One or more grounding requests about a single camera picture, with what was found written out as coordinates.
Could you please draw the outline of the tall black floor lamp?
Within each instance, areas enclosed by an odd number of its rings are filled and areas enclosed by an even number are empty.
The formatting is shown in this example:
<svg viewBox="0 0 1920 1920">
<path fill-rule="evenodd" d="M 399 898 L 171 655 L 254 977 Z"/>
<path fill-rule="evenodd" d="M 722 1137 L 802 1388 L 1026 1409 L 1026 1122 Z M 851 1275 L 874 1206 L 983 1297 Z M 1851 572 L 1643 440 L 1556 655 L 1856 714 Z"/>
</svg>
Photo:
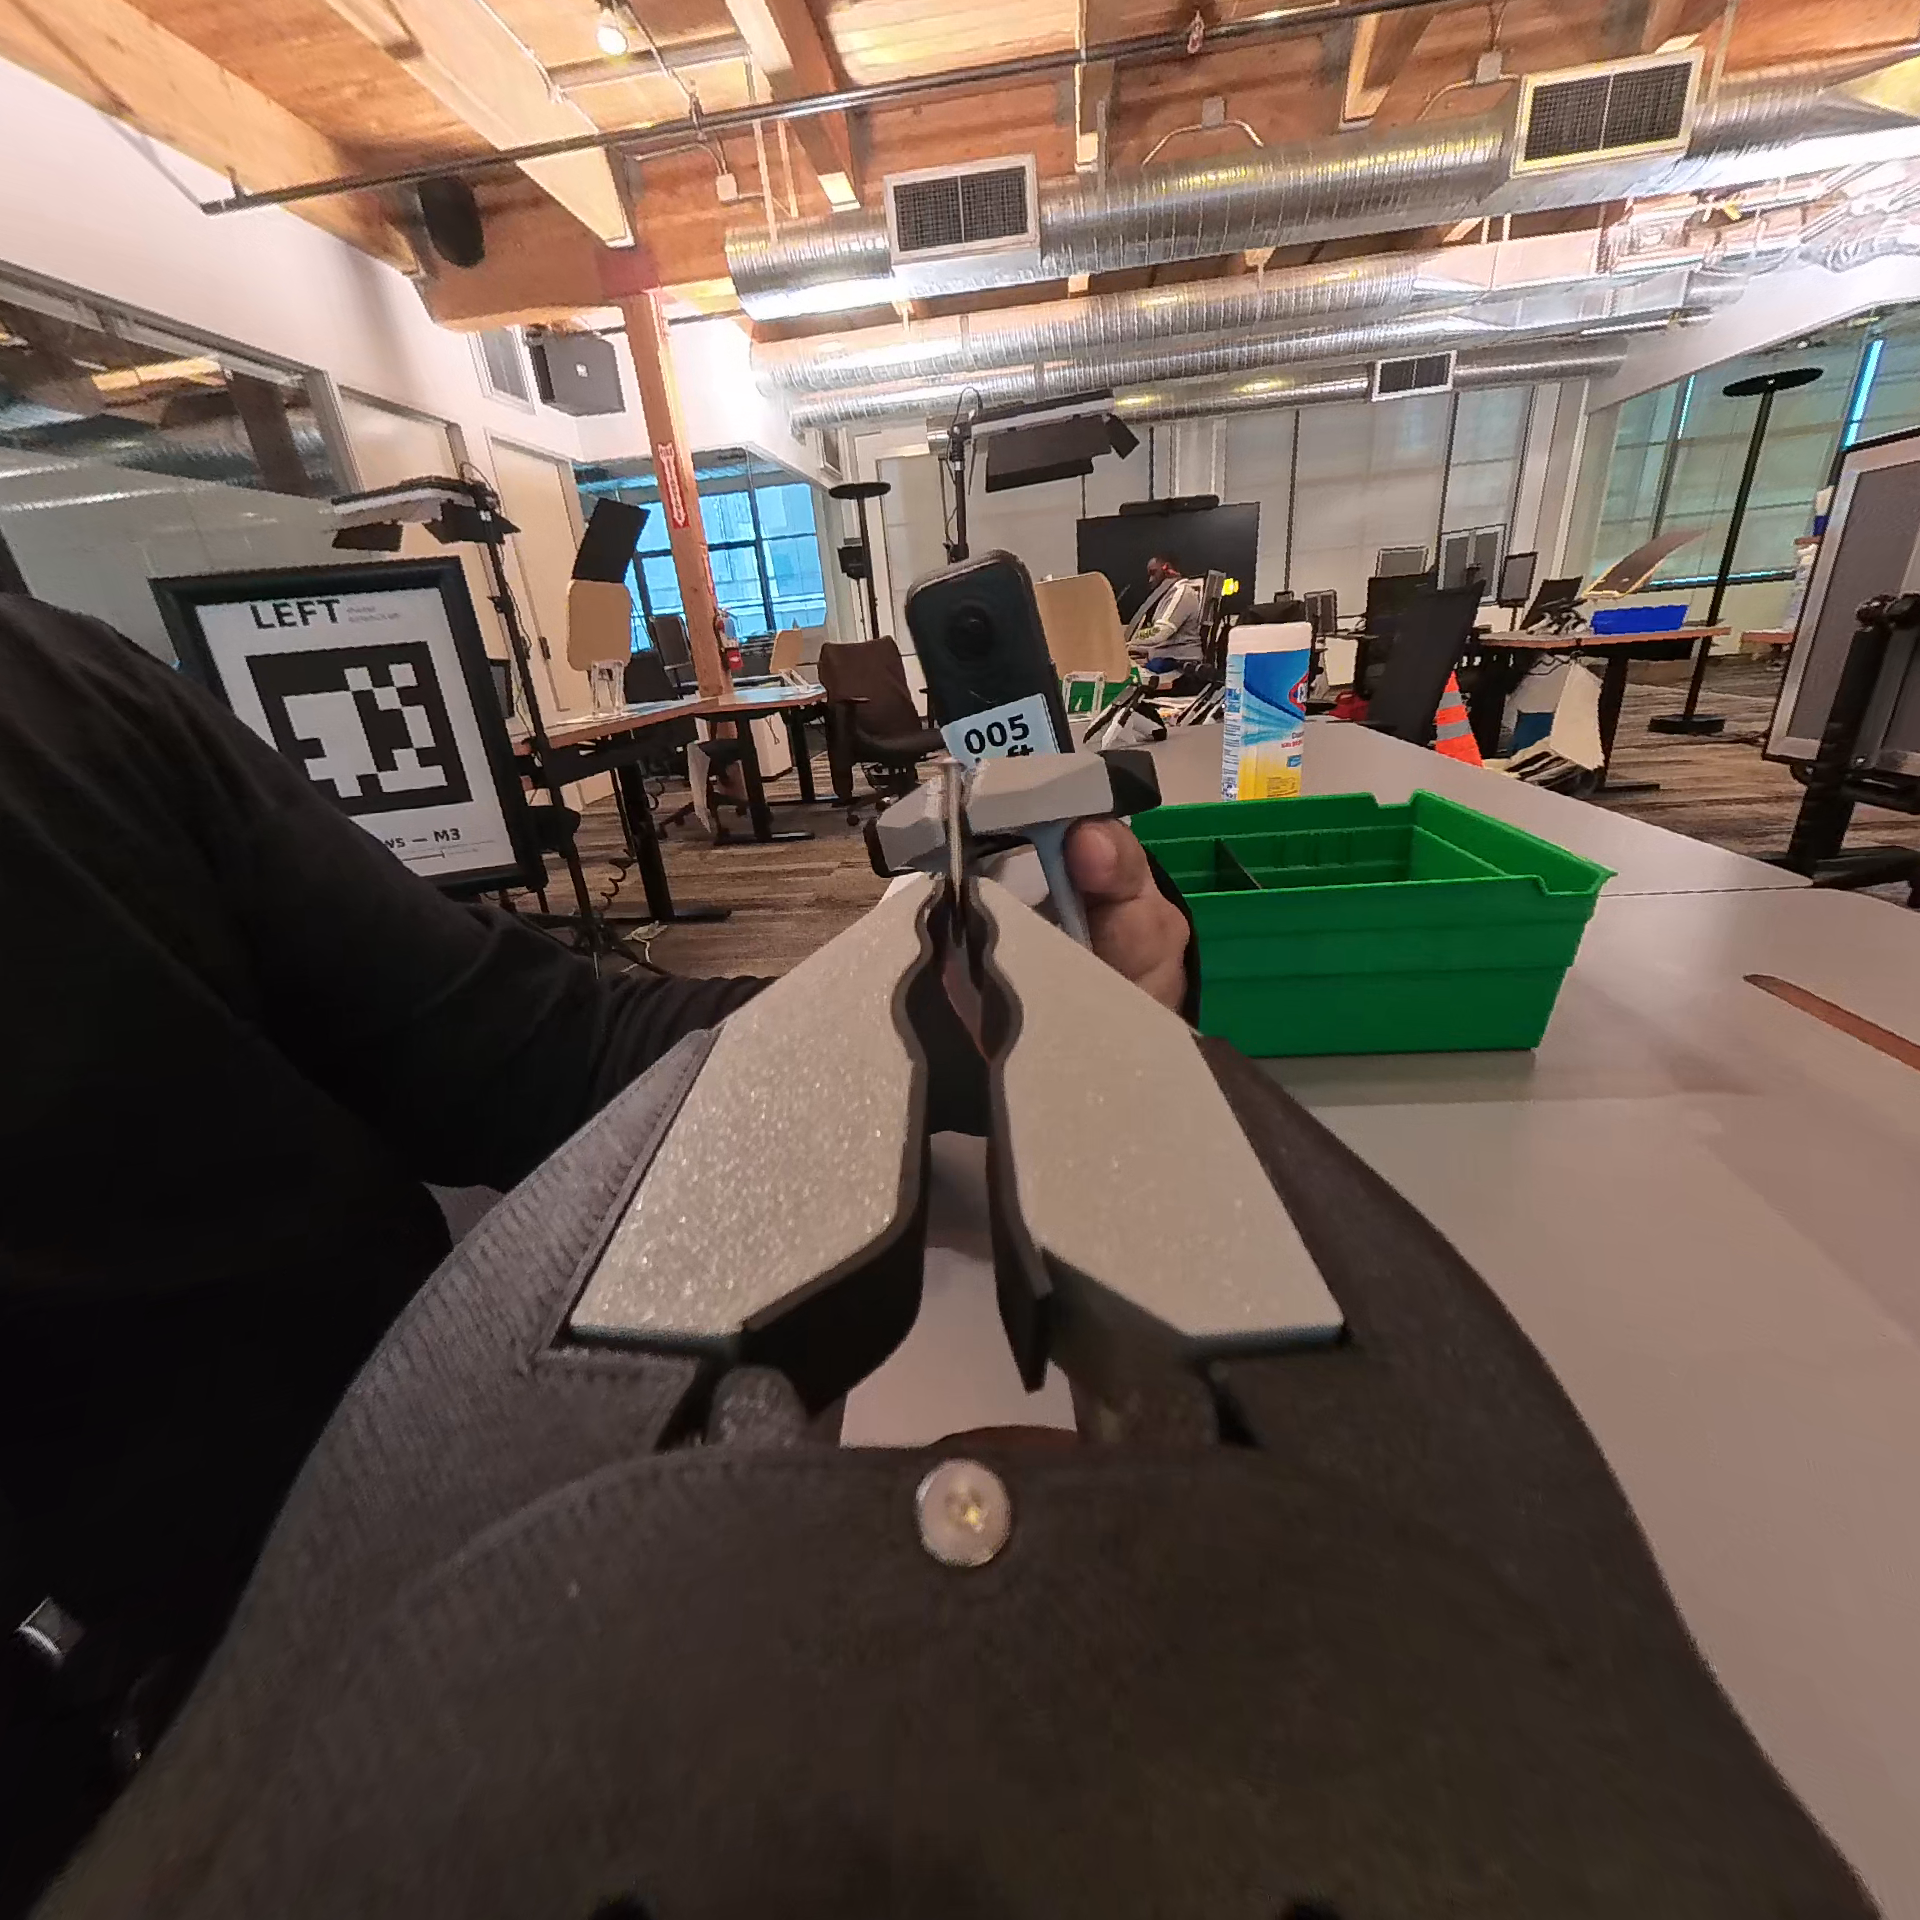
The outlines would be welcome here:
<svg viewBox="0 0 1920 1920">
<path fill-rule="evenodd" d="M 1748 513 L 1748 500 L 1753 496 L 1753 487 L 1761 473 L 1761 457 L 1764 450 L 1764 442 L 1769 435 L 1769 420 L 1775 414 L 1776 398 L 1783 393 L 1796 393 L 1807 387 L 1822 380 L 1822 369 L 1775 369 L 1767 374 L 1747 375 L 1743 380 L 1729 382 L 1722 391 L 1729 400 L 1753 400 L 1759 411 L 1751 423 L 1745 464 L 1738 479 L 1736 503 L 1727 526 L 1727 539 L 1719 553 L 1718 579 L 1712 587 L 1712 601 L 1708 609 L 1708 630 L 1718 630 L 1722 625 L 1722 611 L 1727 594 L 1734 584 L 1738 550 L 1745 535 L 1745 522 Z M 1718 737 L 1724 731 L 1724 719 L 1718 714 L 1704 714 L 1698 708 L 1700 696 L 1708 680 L 1708 668 L 1712 663 L 1712 642 L 1714 634 L 1704 634 L 1698 640 L 1694 657 L 1692 657 L 1692 673 L 1687 684 L 1687 700 L 1679 711 L 1656 714 L 1649 721 L 1649 731 L 1656 737 L 1679 737 L 1679 738 L 1706 738 Z"/>
</svg>

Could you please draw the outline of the wooden chair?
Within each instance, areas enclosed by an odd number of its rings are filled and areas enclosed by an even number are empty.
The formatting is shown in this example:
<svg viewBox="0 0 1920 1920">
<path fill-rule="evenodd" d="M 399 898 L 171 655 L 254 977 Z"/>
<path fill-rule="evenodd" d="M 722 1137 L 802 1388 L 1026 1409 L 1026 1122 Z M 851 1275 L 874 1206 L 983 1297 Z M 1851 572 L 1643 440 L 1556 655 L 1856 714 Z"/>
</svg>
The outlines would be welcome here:
<svg viewBox="0 0 1920 1920">
<path fill-rule="evenodd" d="M 633 598 L 623 579 L 568 584 L 568 666 L 585 675 L 593 715 L 627 706 Z"/>
</svg>

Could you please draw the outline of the wooden desk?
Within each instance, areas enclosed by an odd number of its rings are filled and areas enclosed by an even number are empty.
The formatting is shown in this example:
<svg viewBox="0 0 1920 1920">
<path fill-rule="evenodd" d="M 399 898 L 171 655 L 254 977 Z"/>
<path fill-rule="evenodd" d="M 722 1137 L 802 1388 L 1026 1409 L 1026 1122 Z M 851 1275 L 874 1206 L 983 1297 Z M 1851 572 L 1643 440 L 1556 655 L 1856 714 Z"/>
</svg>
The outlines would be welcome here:
<svg viewBox="0 0 1920 1920">
<path fill-rule="evenodd" d="M 1610 788 L 1610 772 L 1620 708 L 1625 702 L 1630 663 L 1643 659 L 1652 647 L 1680 642 L 1687 646 L 1687 652 L 1696 663 L 1704 663 L 1708 657 L 1712 657 L 1712 646 L 1730 634 L 1734 630 L 1727 625 L 1687 625 L 1682 630 L 1671 632 L 1583 632 L 1560 636 L 1510 632 L 1497 634 L 1492 639 L 1484 639 L 1476 642 L 1481 681 L 1476 684 L 1476 690 L 1470 698 L 1470 714 L 1475 719 L 1475 728 L 1476 731 L 1484 731 L 1500 721 L 1504 711 L 1504 700 L 1513 692 L 1513 688 L 1520 686 L 1524 673 L 1539 659 L 1598 657 L 1602 662 L 1596 711 L 1600 764 L 1598 770 L 1592 772 L 1588 788 L 1596 796 L 1606 793 Z"/>
<path fill-rule="evenodd" d="M 670 702 L 627 705 L 612 714 L 563 723 L 558 731 L 530 731 L 513 743 L 513 760 L 532 786 L 554 799 L 598 778 L 612 783 L 618 818 L 646 898 L 646 916 L 624 916 L 627 926 L 715 926 L 732 920 L 724 906 L 676 904 L 665 875 L 655 812 L 646 799 L 641 760 L 655 737 L 668 729 L 710 724 L 711 743 L 737 747 L 737 768 L 746 788 L 752 840 L 762 846 L 804 842 L 804 831 L 777 831 L 760 762 L 760 723 L 785 723 L 785 738 L 800 784 L 800 804 L 819 801 L 815 783 L 810 723 L 828 714 L 826 688 L 817 684 L 735 690 L 719 698 L 684 696 Z"/>
</svg>

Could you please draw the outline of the black box speaker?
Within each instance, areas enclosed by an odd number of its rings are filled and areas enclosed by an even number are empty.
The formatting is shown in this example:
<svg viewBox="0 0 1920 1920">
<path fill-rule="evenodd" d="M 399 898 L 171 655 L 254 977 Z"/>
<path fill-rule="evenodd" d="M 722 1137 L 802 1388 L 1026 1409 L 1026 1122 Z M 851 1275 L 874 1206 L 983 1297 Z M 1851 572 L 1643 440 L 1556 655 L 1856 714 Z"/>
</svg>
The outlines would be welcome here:
<svg viewBox="0 0 1920 1920">
<path fill-rule="evenodd" d="M 569 418 L 620 417 L 627 410 L 618 351 L 600 332 L 529 327 L 522 334 L 537 400 Z"/>
</svg>

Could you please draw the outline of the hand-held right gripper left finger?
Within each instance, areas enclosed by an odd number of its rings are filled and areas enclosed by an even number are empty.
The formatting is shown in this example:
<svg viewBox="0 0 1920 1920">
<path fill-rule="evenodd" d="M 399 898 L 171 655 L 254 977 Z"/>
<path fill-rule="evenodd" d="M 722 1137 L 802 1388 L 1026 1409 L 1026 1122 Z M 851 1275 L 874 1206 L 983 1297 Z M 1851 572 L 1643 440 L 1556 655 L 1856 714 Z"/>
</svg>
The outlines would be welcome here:
<svg viewBox="0 0 1920 1920">
<path fill-rule="evenodd" d="M 944 888 L 911 875 L 722 1022 L 583 1266 L 569 1342 L 854 1392 L 921 1311 Z"/>
</svg>

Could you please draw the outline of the black television screen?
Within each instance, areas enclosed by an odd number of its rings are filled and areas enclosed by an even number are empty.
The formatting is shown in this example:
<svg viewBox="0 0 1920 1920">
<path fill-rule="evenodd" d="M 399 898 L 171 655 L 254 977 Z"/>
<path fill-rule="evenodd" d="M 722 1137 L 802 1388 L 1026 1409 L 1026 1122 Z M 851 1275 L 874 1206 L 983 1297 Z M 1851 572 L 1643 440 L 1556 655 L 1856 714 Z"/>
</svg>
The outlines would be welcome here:
<svg viewBox="0 0 1920 1920">
<path fill-rule="evenodd" d="M 1180 576 L 1206 580 L 1218 572 L 1223 606 L 1247 612 L 1257 601 L 1257 503 L 1222 503 L 1217 496 L 1134 500 L 1119 515 L 1080 520 L 1074 526 L 1078 572 L 1100 574 L 1116 594 L 1127 625 L 1146 604 L 1152 561 L 1168 561 Z"/>
</svg>

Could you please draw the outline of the black framed marker sign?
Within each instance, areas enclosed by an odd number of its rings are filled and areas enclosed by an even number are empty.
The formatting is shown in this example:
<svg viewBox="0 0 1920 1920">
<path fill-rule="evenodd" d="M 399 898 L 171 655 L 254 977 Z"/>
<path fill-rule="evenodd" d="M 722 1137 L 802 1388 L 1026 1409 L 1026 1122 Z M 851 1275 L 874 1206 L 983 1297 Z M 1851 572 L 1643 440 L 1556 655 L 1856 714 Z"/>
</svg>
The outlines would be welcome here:
<svg viewBox="0 0 1920 1920">
<path fill-rule="evenodd" d="M 446 894 L 545 888 L 458 561 L 158 579 L 180 671 L 328 804 Z"/>
</svg>

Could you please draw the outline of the brown office chair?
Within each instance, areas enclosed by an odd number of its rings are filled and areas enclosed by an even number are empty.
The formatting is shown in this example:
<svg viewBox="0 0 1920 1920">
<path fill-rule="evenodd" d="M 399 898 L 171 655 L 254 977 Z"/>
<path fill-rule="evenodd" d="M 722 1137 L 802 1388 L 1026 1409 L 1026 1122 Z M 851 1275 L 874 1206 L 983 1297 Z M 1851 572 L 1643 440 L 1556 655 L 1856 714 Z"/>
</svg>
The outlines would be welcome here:
<svg viewBox="0 0 1920 1920">
<path fill-rule="evenodd" d="M 832 793 L 860 826 L 862 808 L 906 799 L 947 747 L 915 702 L 895 640 L 828 640 L 819 675 Z"/>
</svg>

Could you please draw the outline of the person's left forearm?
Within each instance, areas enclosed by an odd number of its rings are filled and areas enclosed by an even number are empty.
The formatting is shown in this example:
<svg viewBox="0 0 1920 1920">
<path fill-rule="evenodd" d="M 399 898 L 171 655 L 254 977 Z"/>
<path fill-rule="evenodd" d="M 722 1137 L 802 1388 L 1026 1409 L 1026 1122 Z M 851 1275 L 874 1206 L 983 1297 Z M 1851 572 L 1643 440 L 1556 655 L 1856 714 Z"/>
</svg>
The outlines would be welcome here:
<svg viewBox="0 0 1920 1920">
<path fill-rule="evenodd" d="M 315 888 L 279 985 L 302 1063 L 425 1184 L 513 1190 L 766 977 L 602 977 L 527 920 L 452 904 L 377 854 Z"/>
</svg>

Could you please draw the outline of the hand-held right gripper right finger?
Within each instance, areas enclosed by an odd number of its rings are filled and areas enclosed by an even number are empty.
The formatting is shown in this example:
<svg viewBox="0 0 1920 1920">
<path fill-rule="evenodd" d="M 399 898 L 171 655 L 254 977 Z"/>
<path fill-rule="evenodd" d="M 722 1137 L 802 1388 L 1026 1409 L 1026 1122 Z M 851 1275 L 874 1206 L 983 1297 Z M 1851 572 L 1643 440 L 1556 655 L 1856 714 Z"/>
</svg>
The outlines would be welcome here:
<svg viewBox="0 0 1920 1920">
<path fill-rule="evenodd" d="M 1000 1327 L 1024 1391 L 1113 1392 L 1326 1348 L 1347 1316 L 1188 1024 L 1000 881 L 944 888 L 944 1120 L 986 1143 Z"/>
</svg>

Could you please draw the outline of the grey framed board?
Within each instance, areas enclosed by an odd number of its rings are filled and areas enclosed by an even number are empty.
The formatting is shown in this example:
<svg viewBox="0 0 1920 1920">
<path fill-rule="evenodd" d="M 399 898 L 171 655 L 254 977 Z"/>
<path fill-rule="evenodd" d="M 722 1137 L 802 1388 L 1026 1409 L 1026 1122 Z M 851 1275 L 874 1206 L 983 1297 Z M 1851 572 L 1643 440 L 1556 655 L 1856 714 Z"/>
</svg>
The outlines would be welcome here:
<svg viewBox="0 0 1920 1920">
<path fill-rule="evenodd" d="M 1827 529 L 1792 632 L 1764 760 L 1810 766 L 1828 723 L 1856 611 L 1881 594 L 1918 593 L 1918 432 L 1849 446 L 1838 463 Z M 1866 723 L 1867 768 L 1918 778 L 1918 652 L 1896 640 Z"/>
</svg>

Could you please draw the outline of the green plastic bin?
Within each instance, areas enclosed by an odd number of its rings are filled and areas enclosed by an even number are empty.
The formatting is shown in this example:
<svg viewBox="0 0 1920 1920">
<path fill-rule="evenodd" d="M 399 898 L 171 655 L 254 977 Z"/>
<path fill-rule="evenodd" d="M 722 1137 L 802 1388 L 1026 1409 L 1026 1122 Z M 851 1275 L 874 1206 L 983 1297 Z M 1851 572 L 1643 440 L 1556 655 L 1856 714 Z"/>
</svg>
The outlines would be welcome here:
<svg viewBox="0 0 1920 1920">
<path fill-rule="evenodd" d="M 1612 868 L 1417 791 L 1155 808 L 1198 1026 L 1259 1060 L 1536 1050 Z"/>
</svg>

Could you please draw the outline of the black board stand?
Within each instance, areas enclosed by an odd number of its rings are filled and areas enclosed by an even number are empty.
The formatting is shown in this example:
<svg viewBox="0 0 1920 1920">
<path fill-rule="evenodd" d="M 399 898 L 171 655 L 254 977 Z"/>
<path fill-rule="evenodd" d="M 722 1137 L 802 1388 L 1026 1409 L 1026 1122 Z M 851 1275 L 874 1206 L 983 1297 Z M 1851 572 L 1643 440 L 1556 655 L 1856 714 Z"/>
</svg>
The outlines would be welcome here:
<svg viewBox="0 0 1920 1920">
<path fill-rule="evenodd" d="M 1867 768 L 1866 723 L 1876 702 L 1896 640 L 1915 640 L 1918 598 L 1881 594 L 1856 611 L 1856 632 L 1843 662 L 1828 723 L 1822 729 L 1810 768 L 1801 776 L 1804 801 L 1792 824 L 1783 867 L 1816 889 L 1866 891 L 1876 886 L 1906 888 L 1906 906 L 1918 908 L 1915 848 L 1843 846 L 1859 808 L 1915 816 L 1915 776 L 1886 776 Z"/>
</svg>

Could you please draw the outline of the black softbox light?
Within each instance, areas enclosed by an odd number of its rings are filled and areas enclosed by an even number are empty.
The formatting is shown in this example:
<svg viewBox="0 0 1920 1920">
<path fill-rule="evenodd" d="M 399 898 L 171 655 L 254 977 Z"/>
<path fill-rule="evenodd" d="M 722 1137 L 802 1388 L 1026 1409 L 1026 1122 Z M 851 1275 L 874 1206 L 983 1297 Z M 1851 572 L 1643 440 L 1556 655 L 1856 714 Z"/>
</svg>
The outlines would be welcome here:
<svg viewBox="0 0 1920 1920">
<path fill-rule="evenodd" d="M 1091 479 L 1100 460 L 1126 463 L 1138 444 L 1112 391 L 1002 406 L 964 391 L 948 423 L 928 428 L 931 454 L 955 470 L 961 481 L 968 481 L 979 454 L 988 494 Z"/>
</svg>

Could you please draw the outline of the short black floor lamp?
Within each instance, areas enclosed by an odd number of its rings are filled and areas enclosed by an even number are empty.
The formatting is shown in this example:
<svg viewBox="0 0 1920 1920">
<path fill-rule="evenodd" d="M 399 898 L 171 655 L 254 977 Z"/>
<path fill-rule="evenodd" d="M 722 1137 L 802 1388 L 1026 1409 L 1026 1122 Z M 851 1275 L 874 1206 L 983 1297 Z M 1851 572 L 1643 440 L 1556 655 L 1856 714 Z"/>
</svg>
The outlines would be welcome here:
<svg viewBox="0 0 1920 1920">
<path fill-rule="evenodd" d="M 888 640 L 889 634 L 880 616 L 872 506 L 888 496 L 889 486 L 882 481 L 854 481 L 832 486 L 828 492 L 832 500 L 851 506 L 856 513 L 857 535 L 841 542 L 840 566 L 843 576 L 864 594 L 868 639 Z"/>
</svg>

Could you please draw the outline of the wipes canister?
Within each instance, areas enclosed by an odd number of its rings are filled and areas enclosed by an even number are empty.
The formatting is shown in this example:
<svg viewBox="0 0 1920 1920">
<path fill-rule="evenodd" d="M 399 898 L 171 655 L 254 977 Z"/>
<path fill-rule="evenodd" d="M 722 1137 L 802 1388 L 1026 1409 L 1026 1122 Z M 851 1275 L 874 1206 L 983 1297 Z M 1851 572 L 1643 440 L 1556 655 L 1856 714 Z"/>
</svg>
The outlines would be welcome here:
<svg viewBox="0 0 1920 1920">
<path fill-rule="evenodd" d="M 1240 625 L 1231 634 L 1222 706 L 1222 801 L 1297 801 L 1304 793 L 1310 684 L 1308 619 Z"/>
</svg>

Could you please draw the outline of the person's left hand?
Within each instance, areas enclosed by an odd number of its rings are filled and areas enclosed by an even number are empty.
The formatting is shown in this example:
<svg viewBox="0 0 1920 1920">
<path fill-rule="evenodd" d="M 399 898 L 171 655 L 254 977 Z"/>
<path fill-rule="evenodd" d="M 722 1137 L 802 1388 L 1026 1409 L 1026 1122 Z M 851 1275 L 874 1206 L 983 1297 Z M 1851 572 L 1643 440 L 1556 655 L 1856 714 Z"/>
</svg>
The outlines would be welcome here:
<svg viewBox="0 0 1920 1920">
<path fill-rule="evenodd" d="M 1131 827 L 1080 822 L 1068 831 L 1063 854 L 1092 954 L 1155 1004 L 1191 1018 L 1193 928 Z"/>
</svg>

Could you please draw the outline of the wooden column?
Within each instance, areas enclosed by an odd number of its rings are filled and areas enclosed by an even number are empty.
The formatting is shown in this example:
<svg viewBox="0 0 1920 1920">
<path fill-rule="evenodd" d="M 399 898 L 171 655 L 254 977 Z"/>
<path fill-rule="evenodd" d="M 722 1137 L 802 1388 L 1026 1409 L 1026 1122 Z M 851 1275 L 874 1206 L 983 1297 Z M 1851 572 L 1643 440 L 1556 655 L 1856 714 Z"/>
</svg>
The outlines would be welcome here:
<svg viewBox="0 0 1920 1920">
<path fill-rule="evenodd" d="M 635 371 L 695 681 L 703 698 L 719 700 L 732 692 L 724 619 L 714 593 L 711 551 L 665 316 L 657 290 L 624 298 L 618 306 Z"/>
</svg>

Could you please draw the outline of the studio light panel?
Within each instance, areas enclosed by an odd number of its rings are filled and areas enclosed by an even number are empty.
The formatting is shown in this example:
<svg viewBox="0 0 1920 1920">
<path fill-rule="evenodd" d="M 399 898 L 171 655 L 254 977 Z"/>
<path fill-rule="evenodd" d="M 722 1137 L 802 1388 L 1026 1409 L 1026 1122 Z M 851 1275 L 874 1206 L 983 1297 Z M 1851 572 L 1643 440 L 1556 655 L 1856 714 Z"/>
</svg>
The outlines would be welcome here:
<svg viewBox="0 0 1920 1920">
<path fill-rule="evenodd" d="M 409 531 L 438 545 L 503 547 L 520 529 L 497 492 L 475 476 L 419 476 L 388 487 L 336 496 L 328 506 L 331 550 L 396 555 Z"/>
</svg>

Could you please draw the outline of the silver air duct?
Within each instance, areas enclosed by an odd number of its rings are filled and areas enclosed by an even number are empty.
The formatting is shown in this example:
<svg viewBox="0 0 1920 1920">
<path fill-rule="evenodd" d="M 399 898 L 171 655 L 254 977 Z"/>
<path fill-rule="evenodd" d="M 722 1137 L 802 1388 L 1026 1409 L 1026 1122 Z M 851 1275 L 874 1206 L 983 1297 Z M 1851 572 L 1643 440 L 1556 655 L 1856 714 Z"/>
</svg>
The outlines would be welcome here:
<svg viewBox="0 0 1920 1920">
<path fill-rule="evenodd" d="M 1560 336 L 1524 334 L 1506 342 L 1479 342 L 1466 351 L 1455 351 L 1455 393 L 1534 387 L 1569 377 L 1607 380 L 1624 369 L 1632 345 L 1634 334 L 1628 329 L 1588 329 Z M 964 391 L 980 393 L 988 406 L 1038 402 L 1070 393 L 1110 391 L 1119 402 L 1121 418 L 1130 425 L 1240 417 L 1284 407 L 1300 410 L 1348 400 L 1371 402 L 1369 380 L 1371 366 L 1379 360 L 1371 358 L 1347 366 L 1248 369 L 1209 375 L 1163 374 L 1130 380 L 1068 375 L 1066 387 L 1050 393 L 1042 393 L 1034 380 L 1011 375 L 980 377 L 979 382 L 920 384 L 896 391 L 841 391 L 793 400 L 787 407 L 787 420 L 799 430 L 864 430 L 888 423 L 947 425 Z"/>
<path fill-rule="evenodd" d="M 1915 55 L 1876 71 L 1736 79 L 1696 96 L 1687 142 L 1534 164 L 1522 154 L 1534 96 L 1560 87 L 1539 81 L 1522 104 L 1379 136 L 1041 183 L 1031 234 L 937 249 L 934 260 L 900 256 L 880 210 L 804 220 L 777 236 L 742 227 L 724 241 L 728 273 L 751 319 L 810 321 L 1915 155 Z"/>
<path fill-rule="evenodd" d="M 1272 327 L 1407 321 L 1486 298 L 1619 294 L 1694 265 L 1694 254 L 1607 263 L 1598 231 L 1524 236 L 754 344 L 751 366 L 768 395 L 851 393 L 980 377 L 1096 351 L 1208 344 Z"/>
</svg>

